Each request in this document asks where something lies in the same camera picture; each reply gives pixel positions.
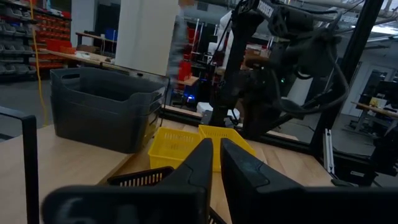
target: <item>wooden tabletop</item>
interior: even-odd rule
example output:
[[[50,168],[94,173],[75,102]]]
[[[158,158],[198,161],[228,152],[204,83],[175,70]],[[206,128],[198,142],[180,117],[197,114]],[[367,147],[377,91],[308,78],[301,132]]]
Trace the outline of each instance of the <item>wooden tabletop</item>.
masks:
[[[197,128],[164,120],[168,128]],[[127,155],[56,137],[53,126],[37,130],[40,201],[66,185],[103,184],[112,175],[149,169],[147,151]],[[331,186],[331,177],[312,156],[248,141],[266,164],[306,186]],[[0,223],[26,223],[22,136],[0,143]],[[213,173],[211,206],[231,223],[220,173]]]
[[[120,66],[105,62],[107,57],[102,56],[102,55],[98,55],[98,54],[93,54],[93,53],[86,52],[86,53],[88,53],[90,55],[90,58],[81,58],[81,57],[77,57],[75,54],[65,54],[65,53],[55,52],[55,51],[47,50],[47,49],[39,49],[39,50],[41,52],[44,52],[44,53],[47,53],[47,54],[53,54],[53,55],[57,55],[57,56],[68,58],[70,60],[76,60],[76,61],[79,61],[79,62],[84,62],[84,63],[88,63],[88,64],[92,64],[92,65],[100,66],[100,64],[102,63],[102,66],[104,68],[108,68],[108,69],[112,69],[112,70],[119,70],[119,71],[124,71],[124,72],[135,72],[134,69],[120,67]],[[198,80],[199,80],[198,77],[191,77],[191,78],[189,78],[188,80],[185,80],[185,81],[178,81],[178,84],[183,84],[183,85],[186,85],[186,86],[193,86]]]
[[[112,42],[112,43],[117,43],[116,40],[109,40],[109,39],[106,39],[106,38],[102,38],[102,37],[98,37],[98,36],[95,36],[95,35],[86,34],[86,33],[82,33],[82,32],[76,32],[76,35],[80,35],[80,36],[83,36],[83,37],[91,37],[91,38],[99,39],[99,40],[105,40],[105,41]]]
[[[358,106],[362,107],[363,109],[370,110],[370,111],[373,111],[373,112],[376,112],[376,113],[380,113],[380,114],[389,116],[389,117],[394,118],[394,119],[398,119],[398,114],[393,113],[391,111],[383,110],[383,109],[380,109],[380,108],[377,108],[377,107],[373,107],[373,106],[369,106],[369,105],[365,105],[363,103],[356,103],[356,102],[351,102],[351,103],[355,104],[355,105],[358,105]]]

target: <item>black metal frame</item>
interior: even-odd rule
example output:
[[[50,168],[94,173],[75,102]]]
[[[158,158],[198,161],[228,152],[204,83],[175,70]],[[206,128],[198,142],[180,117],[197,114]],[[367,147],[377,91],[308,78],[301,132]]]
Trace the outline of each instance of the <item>black metal frame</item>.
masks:
[[[382,4],[383,0],[365,1],[363,10],[353,32],[353,36],[346,48],[345,55],[341,62],[341,69],[349,83],[353,81],[356,66],[361,58],[366,41],[369,38]],[[334,109],[322,113],[310,144],[270,134],[263,134],[260,138],[250,140],[308,154],[314,156],[320,164],[323,164],[323,135],[325,133],[325,129],[332,129],[342,105],[343,104],[340,104]],[[163,109],[161,117],[192,126],[198,126],[201,121],[201,118],[197,116],[187,115],[185,113],[167,110],[165,108]],[[376,176],[376,171],[383,172],[385,174],[394,174],[392,170],[378,170],[377,167],[374,167],[369,159],[365,157],[359,157],[339,151],[335,151],[334,155],[337,176],[340,175],[342,178],[352,180],[354,183],[370,185]]]
[[[39,166],[37,162],[36,117],[2,106],[0,106],[0,115],[15,118],[22,122],[27,223],[39,224]]]

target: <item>black basket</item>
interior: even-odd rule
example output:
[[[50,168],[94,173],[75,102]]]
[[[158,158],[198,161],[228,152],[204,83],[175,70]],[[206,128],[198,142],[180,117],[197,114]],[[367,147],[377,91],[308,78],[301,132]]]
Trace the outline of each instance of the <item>black basket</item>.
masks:
[[[145,170],[133,174],[111,177],[108,179],[108,184],[121,187],[154,186],[173,171],[173,167]],[[226,224],[226,222],[210,208],[209,224]]]

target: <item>yellow basket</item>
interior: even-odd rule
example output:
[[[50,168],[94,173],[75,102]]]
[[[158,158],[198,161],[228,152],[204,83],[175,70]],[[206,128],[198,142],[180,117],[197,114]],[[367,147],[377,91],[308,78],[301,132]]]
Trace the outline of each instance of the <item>yellow basket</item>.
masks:
[[[176,169],[201,141],[199,134],[159,128],[148,155],[150,168],[172,166]]]
[[[232,128],[217,128],[206,125],[199,125],[199,134],[202,139],[211,138],[213,141],[213,172],[221,172],[220,148],[221,138],[228,138],[239,145],[245,151],[256,155],[255,150],[244,140],[241,135]]]

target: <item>gray plastic bin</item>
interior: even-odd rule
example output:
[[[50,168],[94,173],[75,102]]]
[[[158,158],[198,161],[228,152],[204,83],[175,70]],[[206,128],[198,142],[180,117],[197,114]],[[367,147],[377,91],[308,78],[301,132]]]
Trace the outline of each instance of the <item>gray plastic bin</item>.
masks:
[[[51,70],[58,136],[136,153],[157,129],[163,84],[97,68]]]

